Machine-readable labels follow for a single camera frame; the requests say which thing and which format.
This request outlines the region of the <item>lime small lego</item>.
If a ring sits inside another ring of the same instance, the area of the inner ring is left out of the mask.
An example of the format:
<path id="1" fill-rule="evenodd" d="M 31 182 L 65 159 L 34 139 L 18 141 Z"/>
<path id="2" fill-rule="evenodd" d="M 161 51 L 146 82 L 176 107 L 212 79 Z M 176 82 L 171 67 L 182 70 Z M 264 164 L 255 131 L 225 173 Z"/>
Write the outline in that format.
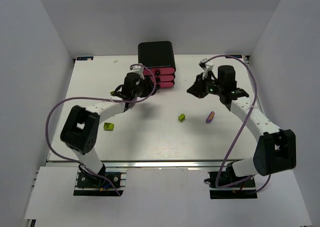
<path id="1" fill-rule="evenodd" d="M 179 122 L 183 122 L 185 119 L 186 119 L 186 115 L 183 114 L 183 113 L 178 116 L 178 121 Z"/>

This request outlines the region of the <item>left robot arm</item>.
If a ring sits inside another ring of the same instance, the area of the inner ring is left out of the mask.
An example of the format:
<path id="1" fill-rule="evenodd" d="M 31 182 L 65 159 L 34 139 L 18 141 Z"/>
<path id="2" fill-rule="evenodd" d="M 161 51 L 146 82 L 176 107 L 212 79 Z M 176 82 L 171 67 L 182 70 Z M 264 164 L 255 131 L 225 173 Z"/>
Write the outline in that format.
<path id="1" fill-rule="evenodd" d="M 99 125 L 131 109 L 138 98 L 148 98 L 156 91 L 154 75 L 143 75 L 140 70 L 127 73 L 123 84 L 111 92 L 109 100 L 88 107 L 73 106 L 62 128 L 60 140 L 75 153 L 88 173 L 103 176 L 105 165 L 95 151 Z"/>

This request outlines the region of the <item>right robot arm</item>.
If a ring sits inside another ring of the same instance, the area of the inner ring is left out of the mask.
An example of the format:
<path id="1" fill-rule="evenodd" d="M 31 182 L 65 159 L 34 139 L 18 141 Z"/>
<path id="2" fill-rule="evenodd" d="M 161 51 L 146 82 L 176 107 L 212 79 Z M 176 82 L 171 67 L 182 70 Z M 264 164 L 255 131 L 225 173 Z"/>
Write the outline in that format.
<path id="1" fill-rule="evenodd" d="M 200 67 L 204 71 L 196 76 L 187 93 L 199 99 L 208 94 L 217 95 L 257 141 L 253 157 L 230 163 L 224 177 L 235 182 L 243 177 L 267 176 L 294 169 L 297 165 L 295 133 L 281 129 L 253 107 L 249 94 L 237 86 L 233 66 L 219 66 L 217 76 L 212 72 L 213 66 L 202 63 Z"/>

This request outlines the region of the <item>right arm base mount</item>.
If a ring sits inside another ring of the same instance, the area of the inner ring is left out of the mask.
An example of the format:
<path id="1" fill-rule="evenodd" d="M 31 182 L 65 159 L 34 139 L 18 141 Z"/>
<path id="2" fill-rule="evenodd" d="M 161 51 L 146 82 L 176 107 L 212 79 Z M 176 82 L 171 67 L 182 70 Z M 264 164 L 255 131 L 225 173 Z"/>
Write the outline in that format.
<path id="1" fill-rule="evenodd" d="M 253 178 L 245 176 L 236 177 L 231 167 L 227 167 L 220 173 L 218 178 L 218 188 L 216 179 L 218 171 L 208 172 L 208 177 L 203 181 L 209 185 L 209 195 L 211 200 L 241 200 L 257 199 L 256 183 Z"/>

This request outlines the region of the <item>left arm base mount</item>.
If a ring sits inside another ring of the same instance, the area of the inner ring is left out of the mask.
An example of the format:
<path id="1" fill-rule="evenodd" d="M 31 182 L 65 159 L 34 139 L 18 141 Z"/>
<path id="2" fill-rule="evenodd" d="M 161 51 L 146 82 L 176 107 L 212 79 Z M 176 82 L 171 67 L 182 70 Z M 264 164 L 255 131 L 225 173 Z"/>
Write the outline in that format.
<path id="1" fill-rule="evenodd" d="M 105 178 L 88 173 L 78 166 L 73 195 L 81 197 L 120 197 L 126 186 L 127 173 L 122 170 L 106 170 L 104 176 L 116 188 L 116 191 Z"/>

